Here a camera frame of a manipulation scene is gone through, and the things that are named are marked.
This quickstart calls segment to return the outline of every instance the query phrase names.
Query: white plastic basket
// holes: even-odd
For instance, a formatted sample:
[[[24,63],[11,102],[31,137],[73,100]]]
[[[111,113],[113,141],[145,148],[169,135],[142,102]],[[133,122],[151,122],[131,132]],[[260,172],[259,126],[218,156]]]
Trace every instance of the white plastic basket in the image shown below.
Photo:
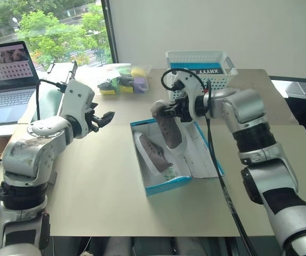
[[[168,51],[167,63],[170,68],[187,68],[195,72],[204,82],[211,81],[211,90],[225,88],[238,74],[230,58],[222,51]],[[171,86],[173,75],[166,78]],[[168,92],[170,100],[181,96],[181,92]]]

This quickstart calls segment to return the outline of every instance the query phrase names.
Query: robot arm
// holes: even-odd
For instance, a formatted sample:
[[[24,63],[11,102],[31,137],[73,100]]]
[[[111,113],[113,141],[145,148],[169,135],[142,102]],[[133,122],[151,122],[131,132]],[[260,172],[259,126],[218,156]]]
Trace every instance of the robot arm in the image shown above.
[[[61,114],[31,123],[27,133],[5,148],[4,181],[0,186],[0,255],[12,255],[9,253],[14,250],[34,255],[28,248],[47,247],[50,224],[45,193],[48,183],[54,185],[57,176],[52,171],[54,159],[73,138],[97,132],[114,116],[114,112],[102,118],[94,116],[97,104],[92,102],[93,97],[88,86],[70,80]]]
[[[182,122],[203,116],[223,118],[246,165],[241,175],[248,196],[265,207],[285,255],[306,255],[306,202],[297,195],[296,176],[281,144],[270,132],[261,97],[251,89],[226,88],[212,91],[209,99],[208,92],[199,93],[199,82],[182,71],[175,76],[174,84],[183,87],[184,96],[165,108],[155,108],[156,103],[152,108],[153,116],[160,118],[160,129],[166,128],[161,126],[161,119],[172,117]]]

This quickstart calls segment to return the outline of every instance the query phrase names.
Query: basket label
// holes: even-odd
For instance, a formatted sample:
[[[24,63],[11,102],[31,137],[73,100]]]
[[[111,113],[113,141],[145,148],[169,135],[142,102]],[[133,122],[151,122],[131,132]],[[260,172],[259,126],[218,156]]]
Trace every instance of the basket label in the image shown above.
[[[171,68],[187,68],[197,75],[216,75],[224,74],[221,65],[217,62],[204,63],[187,63],[175,62],[171,63]]]

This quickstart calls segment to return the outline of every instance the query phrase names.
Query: cardboard box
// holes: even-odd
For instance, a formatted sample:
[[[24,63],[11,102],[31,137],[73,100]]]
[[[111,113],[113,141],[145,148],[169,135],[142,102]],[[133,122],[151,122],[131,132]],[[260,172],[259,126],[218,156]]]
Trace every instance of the cardboard box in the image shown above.
[[[184,156],[171,154],[155,119],[134,122],[130,125],[133,134],[135,131],[144,133],[149,140],[163,149],[164,157],[169,163],[172,163],[161,175],[153,175],[136,149],[143,184],[148,196],[183,186],[190,182],[192,178],[217,177],[208,151],[207,141],[196,122],[182,123],[187,138],[187,150]]]

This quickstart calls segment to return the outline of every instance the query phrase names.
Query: beige tabletop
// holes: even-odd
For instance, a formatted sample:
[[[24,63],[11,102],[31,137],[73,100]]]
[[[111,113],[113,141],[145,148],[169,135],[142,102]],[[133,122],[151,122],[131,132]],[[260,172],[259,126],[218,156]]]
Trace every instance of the beige tabletop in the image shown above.
[[[151,118],[149,109],[152,104],[159,99],[168,100],[167,91],[160,83],[160,78],[164,71],[165,69],[152,69],[148,77],[150,89],[145,94],[95,95],[94,102],[99,104],[95,109],[96,113],[103,115],[105,112],[115,111],[116,113],[111,122],[112,124],[127,124],[131,121]],[[91,84],[90,80],[79,77],[78,69],[76,79],[85,82],[92,89],[95,89],[97,86],[96,84]],[[267,117],[271,124],[298,124],[285,99],[275,89],[265,70],[239,69],[238,75],[230,82],[229,86],[241,90],[249,88],[257,90],[264,100]],[[46,88],[50,89],[51,86],[43,86],[39,93],[41,94]],[[19,119],[18,123],[29,123],[35,110],[36,104],[33,95],[27,111]],[[216,119],[212,123],[224,124],[224,121]]]
[[[95,96],[98,113],[115,111],[110,125],[74,140],[57,158],[58,178],[48,192],[53,236],[238,236],[218,179],[197,179],[186,186],[146,197],[129,122],[150,118],[151,104],[166,94],[156,87],[162,70],[154,70],[151,90],[143,95]],[[281,142],[306,200],[306,131],[296,124],[265,71],[239,70],[232,86],[254,86],[265,100],[272,132]],[[19,125],[12,139],[27,125]],[[213,140],[229,193],[248,235],[272,235],[262,206],[246,195],[240,170],[244,166],[225,125],[213,125]],[[0,181],[2,166],[0,164]]]

